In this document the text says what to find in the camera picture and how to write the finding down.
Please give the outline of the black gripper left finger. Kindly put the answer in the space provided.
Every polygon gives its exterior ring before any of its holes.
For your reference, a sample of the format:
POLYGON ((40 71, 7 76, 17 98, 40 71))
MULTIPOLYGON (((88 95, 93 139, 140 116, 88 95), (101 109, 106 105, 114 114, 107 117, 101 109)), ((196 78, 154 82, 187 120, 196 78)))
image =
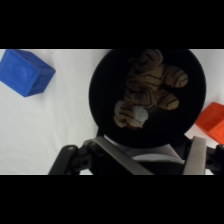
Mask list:
POLYGON ((64 146, 49 175, 79 175, 84 170, 93 175, 152 175, 104 137, 87 140, 81 147, 64 146))

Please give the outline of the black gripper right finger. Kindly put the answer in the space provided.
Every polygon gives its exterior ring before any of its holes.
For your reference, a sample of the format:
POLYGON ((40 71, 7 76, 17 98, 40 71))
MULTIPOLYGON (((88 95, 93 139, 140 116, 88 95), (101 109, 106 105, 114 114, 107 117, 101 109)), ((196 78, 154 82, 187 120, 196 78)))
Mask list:
POLYGON ((214 175, 224 175, 224 144, 211 148, 205 139, 194 137, 184 163, 183 175, 204 175, 206 170, 214 175))

